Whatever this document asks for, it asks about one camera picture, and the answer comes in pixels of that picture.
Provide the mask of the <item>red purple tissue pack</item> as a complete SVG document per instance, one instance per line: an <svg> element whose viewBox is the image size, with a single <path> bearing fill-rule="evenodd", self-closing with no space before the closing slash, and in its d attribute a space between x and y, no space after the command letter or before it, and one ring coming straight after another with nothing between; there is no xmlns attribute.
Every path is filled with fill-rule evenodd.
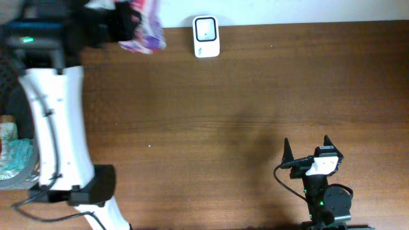
<svg viewBox="0 0 409 230"><path fill-rule="evenodd" d="M131 0L129 3L134 26L133 37L118 44L127 51L143 54L164 50L166 40L159 17L160 0Z"/></svg>

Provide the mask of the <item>white barcode scanner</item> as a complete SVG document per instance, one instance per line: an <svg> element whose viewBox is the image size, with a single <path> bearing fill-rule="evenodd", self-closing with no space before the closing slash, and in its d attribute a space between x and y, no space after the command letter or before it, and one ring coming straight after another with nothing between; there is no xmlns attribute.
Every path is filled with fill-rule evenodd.
<svg viewBox="0 0 409 230"><path fill-rule="evenodd" d="M192 21L194 54L214 58L220 54L219 22L213 15L197 16Z"/></svg>

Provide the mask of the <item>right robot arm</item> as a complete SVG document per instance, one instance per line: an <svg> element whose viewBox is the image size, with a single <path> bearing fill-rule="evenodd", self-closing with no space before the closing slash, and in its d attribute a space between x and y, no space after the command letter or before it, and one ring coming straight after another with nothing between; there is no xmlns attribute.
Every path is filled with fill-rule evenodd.
<svg viewBox="0 0 409 230"><path fill-rule="evenodd" d="M343 154L325 135L323 144L315 148L313 155L295 159L289 140L285 138L282 160L274 170L274 178L307 203L310 220L301 223L301 229L371 229L368 225L348 225L353 190L342 184L328 182L328 177L338 171L343 158ZM304 193L299 194L285 185L277 176L278 169L289 169L292 180L301 179Z"/></svg>

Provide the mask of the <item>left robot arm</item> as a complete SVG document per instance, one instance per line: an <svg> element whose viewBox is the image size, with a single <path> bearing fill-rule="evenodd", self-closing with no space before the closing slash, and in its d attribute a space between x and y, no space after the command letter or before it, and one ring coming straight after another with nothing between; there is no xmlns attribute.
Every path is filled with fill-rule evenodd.
<svg viewBox="0 0 409 230"><path fill-rule="evenodd" d="M2 44L31 110L40 177L13 209L65 202L93 229L130 229L117 205L116 171L91 161L84 116L81 52L133 37L128 1L24 1L3 27Z"/></svg>

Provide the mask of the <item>teal packet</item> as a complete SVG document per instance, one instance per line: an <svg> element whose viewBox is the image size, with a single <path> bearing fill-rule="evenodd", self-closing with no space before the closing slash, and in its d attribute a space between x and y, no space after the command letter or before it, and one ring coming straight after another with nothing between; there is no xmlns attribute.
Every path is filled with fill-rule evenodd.
<svg viewBox="0 0 409 230"><path fill-rule="evenodd" d="M32 139L2 142L1 180L8 180L18 175L27 166L32 154Z"/></svg>

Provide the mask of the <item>white tube with cork cap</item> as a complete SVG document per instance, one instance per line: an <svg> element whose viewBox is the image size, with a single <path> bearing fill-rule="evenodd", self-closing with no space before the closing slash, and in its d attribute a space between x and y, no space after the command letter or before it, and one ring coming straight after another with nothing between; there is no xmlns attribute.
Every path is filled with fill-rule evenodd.
<svg viewBox="0 0 409 230"><path fill-rule="evenodd" d="M18 139L16 119L11 115L1 116L1 163L9 158L10 143Z"/></svg>

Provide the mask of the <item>grey plastic mesh basket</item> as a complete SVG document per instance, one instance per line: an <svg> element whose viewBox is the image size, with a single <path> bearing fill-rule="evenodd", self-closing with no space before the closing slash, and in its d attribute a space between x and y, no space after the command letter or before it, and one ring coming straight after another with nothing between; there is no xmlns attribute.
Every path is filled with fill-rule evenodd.
<svg viewBox="0 0 409 230"><path fill-rule="evenodd" d="M18 82L12 58L1 44L1 116L11 115L16 119L18 139L33 140L33 154L27 166L15 177L1 180L1 190L27 190L38 182L39 153L31 111L26 94Z"/></svg>

